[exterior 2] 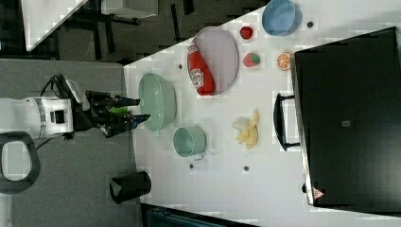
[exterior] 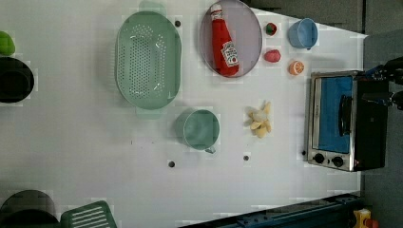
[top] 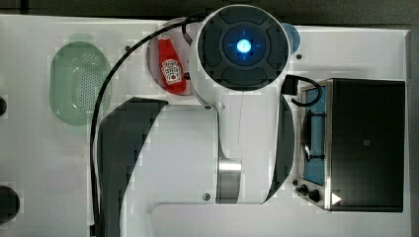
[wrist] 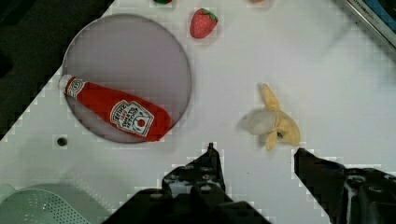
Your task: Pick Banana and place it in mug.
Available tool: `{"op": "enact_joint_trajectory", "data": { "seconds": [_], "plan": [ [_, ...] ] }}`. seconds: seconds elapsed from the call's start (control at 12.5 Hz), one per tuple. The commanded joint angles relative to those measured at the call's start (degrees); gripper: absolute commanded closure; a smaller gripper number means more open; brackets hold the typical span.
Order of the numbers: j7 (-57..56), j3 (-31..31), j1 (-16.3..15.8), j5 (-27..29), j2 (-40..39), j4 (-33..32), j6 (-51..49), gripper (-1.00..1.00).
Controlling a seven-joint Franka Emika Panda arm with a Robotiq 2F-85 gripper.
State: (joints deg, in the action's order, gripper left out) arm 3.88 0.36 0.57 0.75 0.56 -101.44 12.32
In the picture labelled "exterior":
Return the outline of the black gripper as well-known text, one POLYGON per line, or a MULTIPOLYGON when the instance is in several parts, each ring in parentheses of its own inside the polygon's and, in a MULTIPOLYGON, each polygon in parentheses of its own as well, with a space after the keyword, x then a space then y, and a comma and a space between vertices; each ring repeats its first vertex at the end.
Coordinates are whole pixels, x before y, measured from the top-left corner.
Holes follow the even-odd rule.
MULTIPOLYGON (((369 82, 387 82, 403 85, 402 79, 403 57, 388 61, 385 65, 376 66, 364 73, 364 78, 369 82)), ((372 92, 364 93, 362 100, 384 106, 396 106, 403 109, 402 92, 372 92)))

